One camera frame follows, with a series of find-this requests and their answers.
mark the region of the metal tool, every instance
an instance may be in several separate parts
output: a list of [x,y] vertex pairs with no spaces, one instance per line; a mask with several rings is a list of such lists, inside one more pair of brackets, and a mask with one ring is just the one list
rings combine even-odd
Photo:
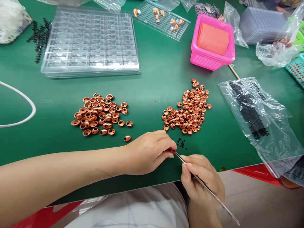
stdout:
[[[178,156],[178,158],[184,163],[187,164],[187,162],[185,162],[180,155],[175,151],[175,154]],[[207,190],[207,192],[209,192],[214,199],[216,199],[216,201],[222,206],[222,208],[224,208],[227,213],[230,215],[231,218],[233,218],[233,220],[238,224],[241,225],[239,223],[239,221],[236,219],[236,217],[234,217],[234,215],[228,210],[228,208],[222,203],[222,201],[210,190],[210,188],[205,184],[205,182],[198,177],[198,175],[193,174],[193,176],[198,180],[198,182]]]

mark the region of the floor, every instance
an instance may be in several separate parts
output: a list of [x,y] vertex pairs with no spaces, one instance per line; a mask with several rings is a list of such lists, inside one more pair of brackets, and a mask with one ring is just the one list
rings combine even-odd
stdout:
[[[233,171],[221,172],[220,176],[226,187],[225,205],[239,220],[241,227],[304,227],[304,188],[288,190]],[[63,228],[102,199],[86,200],[52,228]],[[218,215],[223,228],[238,227],[222,208],[218,210]]]

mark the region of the person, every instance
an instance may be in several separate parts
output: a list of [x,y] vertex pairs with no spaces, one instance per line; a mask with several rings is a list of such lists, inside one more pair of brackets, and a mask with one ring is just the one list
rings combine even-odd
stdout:
[[[72,191],[118,175],[154,171],[177,149],[166,131],[147,132],[114,148],[47,154],[0,167],[0,227],[9,227]],[[190,198],[188,210],[178,189],[164,184],[119,193],[91,208],[67,227],[219,228],[218,203],[191,178],[198,175],[225,201],[225,187],[203,155],[183,156],[181,182]]]

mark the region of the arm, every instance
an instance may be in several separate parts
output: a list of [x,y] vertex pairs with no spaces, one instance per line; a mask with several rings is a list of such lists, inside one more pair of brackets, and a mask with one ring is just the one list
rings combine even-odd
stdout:
[[196,180],[191,173],[198,175],[225,202],[225,186],[207,158],[203,155],[182,156],[187,164],[182,164],[181,181],[189,197],[188,219],[191,228],[222,228],[216,209],[216,200]]
[[122,147],[65,152],[0,167],[0,227],[25,219],[72,191],[110,177],[154,171],[177,146],[164,130]]

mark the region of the pink plastic basket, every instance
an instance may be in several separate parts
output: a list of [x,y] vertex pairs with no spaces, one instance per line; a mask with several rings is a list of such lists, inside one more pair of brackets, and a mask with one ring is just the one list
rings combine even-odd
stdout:
[[[218,29],[229,33],[229,44],[225,56],[215,54],[213,52],[202,49],[196,45],[197,36],[201,23],[214,26]],[[230,24],[217,20],[205,14],[199,14],[194,29],[192,44],[191,44],[191,59],[192,64],[198,65],[209,70],[217,70],[223,65],[229,65],[235,60],[234,50],[234,34],[233,27]]]

